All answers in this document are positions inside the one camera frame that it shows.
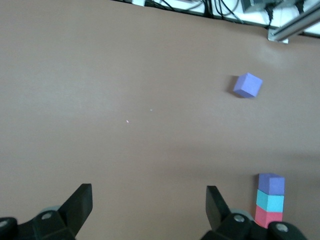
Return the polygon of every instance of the purple cube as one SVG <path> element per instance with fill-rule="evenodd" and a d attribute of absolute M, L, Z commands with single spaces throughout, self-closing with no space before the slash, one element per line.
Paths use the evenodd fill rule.
<path fill-rule="evenodd" d="M 260 78 L 247 72 L 239 76 L 233 91 L 244 98 L 254 98 L 258 95 L 262 82 Z"/>
<path fill-rule="evenodd" d="M 258 189 L 268 195 L 285 195 L 285 178 L 274 173 L 260 173 Z"/>

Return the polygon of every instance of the foam block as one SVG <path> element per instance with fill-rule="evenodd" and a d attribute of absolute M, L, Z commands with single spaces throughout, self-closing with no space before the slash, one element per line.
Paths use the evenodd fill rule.
<path fill-rule="evenodd" d="M 255 208 L 255 222 L 263 228 L 267 229 L 271 222 L 281 222 L 282 217 L 282 212 L 268 212 L 259 206 Z"/>
<path fill-rule="evenodd" d="M 258 95 L 262 83 L 260 78 L 247 72 L 239 76 L 233 91 L 244 98 L 254 98 Z"/>
<path fill-rule="evenodd" d="M 284 211 L 283 195 L 268 195 L 258 190 L 256 196 L 256 204 L 267 212 L 282 213 Z"/>
<path fill-rule="evenodd" d="M 260 173 L 258 189 L 268 195 L 285 195 L 285 178 L 274 173 Z"/>

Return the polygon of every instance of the screw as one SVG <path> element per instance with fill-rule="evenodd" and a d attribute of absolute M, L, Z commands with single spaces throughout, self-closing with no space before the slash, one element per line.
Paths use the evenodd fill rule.
<path fill-rule="evenodd" d="M 238 223 L 243 223 L 245 221 L 245 218 L 241 215 L 235 215 L 234 220 L 236 220 Z"/>
<path fill-rule="evenodd" d="M 277 224 L 275 225 L 275 227 L 276 227 L 276 229 L 278 229 L 280 232 L 286 233 L 286 232 L 289 231 L 288 227 L 287 227 L 286 225 L 284 225 L 283 223 L 277 223 Z"/>
<path fill-rule="evenodd" d="M 5 225 L 8 224 L 8 221 L 7 220 L 4 220 L 4 221 L 0 221 L 0 228 L 4 227 Z"/>
<path fill-rule="evenodd" d="M 46 214 L 42 215 L 41 219 L 45 220 L 45 219 L 49 219 L 52 216 L 52 212 L 47 212 Z"/>

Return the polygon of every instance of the black cable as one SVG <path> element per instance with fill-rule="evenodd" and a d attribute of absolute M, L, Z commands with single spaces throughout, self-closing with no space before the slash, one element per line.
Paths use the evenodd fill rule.
<path fill-rule="evenodd" d="M 274 8 L 275 8 L 275 4 L 273 3 L 267 4 L 264 8 L 269 17 L 269 24 L 268 26 L 265 27 L 265 29 L 269 29 L 271 26 L 271 22 L 274 19 Z"/>
<path fill-rule="evenodd" d="M 202 4 L 204 4 L 203 1 L 197 3 L 196 5 L 193 5 L 193 6 L 189 7 L 189 8 L 187 8 L 187 9 L 183 9 L 183 11 L 190 11 L 192 9 L 196 9 L 197 7 L 200 7 Z"/>
<path fill-rule="evenodd" d="M 224 7 L 242 24 L 245 24 L 244 21 L 242 21 L 233 11 L 230 10 L 230 8 L 225 4 L 224 0 L 219 0 L 219 2 L 222 2 Z"/>
<path fill-rule="evenodd" d="M 210 11 L 210 7 L 208 6 L 208 3 L 211 3 L 211 0 L 202 0 L 203 4 L 204 4 L 204 16 L 207 18 L 211 18 L 212 11 Z"/>
<path fill-rule="evenodd" d="M 156 1 L 153 1 L 153 0 L 145 0 L 146 2 L 148 2 L 148 3 L 151 3 L 151 4 L 153 4 L 153 6 L 155 7 L 155 8 L 162 8 L 162 9 L 164 9 L 164 10 L 167 10 L 167 8 L 165 7 L 165 6 L 163 6 L 163 5 L 161 5 L 160 3 L 158 3 L 158 2 L 156 2 Z"/>
<path fill-rule="evenodd" d="M 222 20 L 224 19 L 224 16 L 222 15 L 222 8 L 221 8 L 221 1 L 219 0 L 219 7 L 220 7 L 220 13 L 221 13 L 221 18 Z"/>
<path fill-rule="evenodd" d="M 206 0 L 207 2 L 209 2 L 209 10 L 208 10 L 208 14 L 210 18 L 215 18 L 214 16 L 214 10 L 212 9 L 212 0 Z"/>
<path fill-rule="evenodd" d="M 221 16 L 222 19 L 224 19 L 224 16 L 227 16 L 229 14 L 233 15 L 241 24 L 245 24 L 244 21 L 242 21 L 235 13 L 234 10 L 231 10 L 226 3 L 224 2 L 224 0 L 218 0 L 219 1 L 219 7 L 220 7 L 220 11 L 218 10 L 217 7 L 217 0 L 214 0 L 214 5 L 215 5 L 215 10 L 216 12 Z M 229 14 L 224 14 L 222 12 L 222 8 L 221 8 L 221 3 L 224 5 L 224 7 L 228 10 Z M 233 9 L 236 9 L 238 7 L 239 1 L 237 1 L 235 7 Z"/>
<path fill-rule="evenodd" d="M 235 5 L 234 5 L 234 7 L 233 7 L 233 9 L 231 10 L 231 11 L 228 11 L 227 13 L 223 13 L 223 11 L 221 11 L 221 12 L 219 12 L 217 9 L 216 9 L 216 11 L 217 11 L 217 13 L 219 14 L 219 15 L 223 15 L 223 16 L 228 16 L 228 15 L 230 15 L 230 14 L 232 14 L 231 12 L 234 12 L 236 9 L 237 9 L 237 7 L 238 7 L 238 5 L 239 5 L 239 2 L 240 2 L 240 0 L 236 0 L 236 3 L 235 3 Z"/>
<path fill-rule="evenodd" d="M 301 1 L 298 1 L 298 2 L 295 3 L 295 6 L 298 9 L 299 14 L 303 14 L 305 12 L 304 11 L 304 3 L 305 3 L 304 0 L 301 0 Z"/>
<path fill-rule="evenodd" d="M 167 3 L 166 0 L 161 0 L 161 1 L 160 1 L 160 5 L 161 5 L 161 2 L 164 2 L 165 5 L 167 5 L 172 11 L 176 12 L 176 10 L 175 10 L 169 3 Z"/>

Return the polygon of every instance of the cyan cube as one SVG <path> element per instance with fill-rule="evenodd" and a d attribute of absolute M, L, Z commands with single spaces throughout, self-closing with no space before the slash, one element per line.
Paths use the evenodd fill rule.
<path fill-rule="evenodd" d="M 285 195 L 285 178 L 274 173 L 260 173 L 258 189 L 268 195 Z"/>
<path fill-rule="evenodd" d="M 283 195 L 268 195 L 258 190 L 256 196 L 256 204 L 267 212 L 282 213 L 284 211 Z"/>
<path fill-rule="evenodd" d="M 233 91 L 244 98 L 255 98 L 261 88 L 263 81 L 247 72 L 239 76 Z"/>

